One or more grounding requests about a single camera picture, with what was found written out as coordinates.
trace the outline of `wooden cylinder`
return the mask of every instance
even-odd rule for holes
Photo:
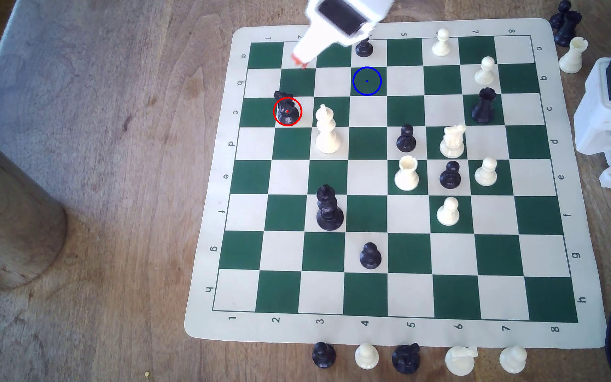
[[[0,151],[0,289],[44,272],[63,248],[63,206]]]

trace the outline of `captured chess piece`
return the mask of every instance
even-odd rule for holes
[[[418,343],[400,345],[392,352],[392,365],[403,374],[412,374],[419,369],[420,363]]]

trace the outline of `green square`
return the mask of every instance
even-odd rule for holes
[[[343,272],[344,247],[344,232],[305,232],[301,269]]]
[[[350,118],[350,97],[315,97],[315,109],[318,109],[323,103],[334,111],[336,127],[348,126],[348,120]],[[312,114],[312,126],[317,126],[315,113]]]
[[[388,66],[419,66],[424,64],[421,39],[390,39],[387,45],[386,59],[388,60]]]
[[[433,275],[435,318],[480,319],[477,276]]]
[[[546,126],[506,126],[510,159],[551,159]]]
[[[274,98],[245,98],[242,102],[240,127],[275,127],[272,113]]]
[[[256,311],[299,313],[300,293],[300,272],[261,271],[256,295]]]
[[[344,315],[388,316],[388,275],[386,273],[346,273],[344,276]]]
[[[268,195],[267,231],[302,231],[306,223],[305,195]]]
[[[348,159],[386,159],[385,127],[351,127],[348,129]]]
[[[249,69],[279,69],[282,67],[281,42],[252,42],[249,49]]]
[[[345,230],[348,232],[387,232],[386,196],[348,195]]]
[[[282,69],[280,91],[294,97],[313,97],[315,95],[315,69]]]
[[[505,159],[496,161],[496,181],[491,186],[481,186],[475,181],[475,171],[482,167],[481,160],[469,161],[471,173],[471,195],[513,195],[511,163]]]
[[[494,117],[488,123],[476,122],[471,115],[473,108],[475,108],[479,101],[480,96],[478,94],[464,94],[464,118],[466,126],[500,126],[504,124],[504,107],[501,104],[501,94],[497,94],[494,102],[491,103]]]
[[[530,321],[578,322],[571,277],[525,277]]]
[[[262,231],[225,231],[219,268],[259,269],[262,245]]]
[[[388,195],[428,195],[428,169],[426,161],[417,161],[416,174],[419,175],[419,185],[412,191],[403,191],[395,186],[395,174],[400,169],[400,161],[388,161]]]
[[[388,126],[424,126],[426,114],[424,96],[387,97]]]
[[[496,62],[494,36],[459,37],[459,59],[461,65],[482,63],[483,57],[492,57]]]
[[[454,196],[459,202],[459,221],[453,226],[444,226],[437,220],[437,210],[445,204],[448,196],[429,196],[430,231],[433,233],[473,233],[473,216],[470,196]]]
[[[267,194],[270,161],[235,161],[230,180],[231,194]]]
[[[309,159],[312,129],[280,127],[275,129],[273,159]]]
[[[502,93],[538,93],[535,64],[498,65]]]
[[[339,44],[331,44],[327,49],[322,51],[317,56],[318,68],[332,67],[349,67],[350,53],[352,52],[349,46],[340,46]]]
[[[475,235],[477,274],[523,276],[518,235]]]
[[[515,212],[521,235],[563,234],[556,196],[515,196]]]
[[[430,234],[388,234],[388,273],[431,272]]]
[[[355,86],[353,86],[353,82],[350,83],[351,96],[386,95],[388,77],[386,76],[385,66],[374,68],[378,73],[373,69],[369,69],[369,67],[360,69],[360,71],[358,71],[358,69],[360,68],[350,68],[350,77],[354,77],[355,80]]]

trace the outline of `chessboard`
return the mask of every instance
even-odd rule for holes
[[[451,50],[432,53],[447,28]],[[373,54],[337,44],[308,66],[291,52],[308,26],[249,27],[232,39],[186,332],[223,341],[589,348],[605,315],[558,56],[548,22],[381,23]],[[471,117],[495,61],[494,117]],[[300,120],[276,122],[275,91]],[[315,146],[315,111],[331,108],[342,145]],[[461,184],[438,178],[446,126],[466,125]],[[417,144],[400,152],[401,126]],[[393,180],[418,161],[418,187]],[[497,181],[474,178],[485,157]],[[316,191],[334,188],[344,223],[317,222]],[[453,226],[437,221],[448,196]],[[359,256],[373,242],[381,265]]]

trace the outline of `white pawn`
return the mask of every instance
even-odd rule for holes
[[[491,70],[494,68],[494,59],[492,57],[485,57],[482,59],[479,71],[475,72],[475,82],[479,85],[489,85],[494,82],[494,74]]]
[[[334,112],[322,104],[315,112],[315,118],[317,119],[317,129],[320,131],[315,139],[315,147],[325,154],[336,152],[341,147],[341,137],[334,131],[336,127]]]
[[[437,41],[433,44],[433,54],[439,57],[447,56],[450,49],[447,40],[449,39],[449,30],[447,28],[440,28],[437,31]]]
[[[374,369],[379,363],[379,351],[371,343],[363,343],[355,351],[355,363],[365,370]]]
[[[477,357],[476,347],[454,346],[445,354],[445,364],[452,374],[463,377],[473,370],[475,357]]]
[[[570,41],[570,50],[560,57],[560,70],[565,73],[574,74],[581,70],[581,54],[589,47],[588,40],[583,37],[575,37]]]
[[[487,157],[482,160],[482,167],[475,170],[475,181],[480,186],[491,186],[496,182],[496,159]]]
[[[505,371],[517,374],[525,368],[527,351],[520,346],[507,347],[499,355],[499,363]]]
[[[445,199],[445,203],[437,209],[437,221],[444,226],[453,226],[459,221],[459,201],[450,196]]]

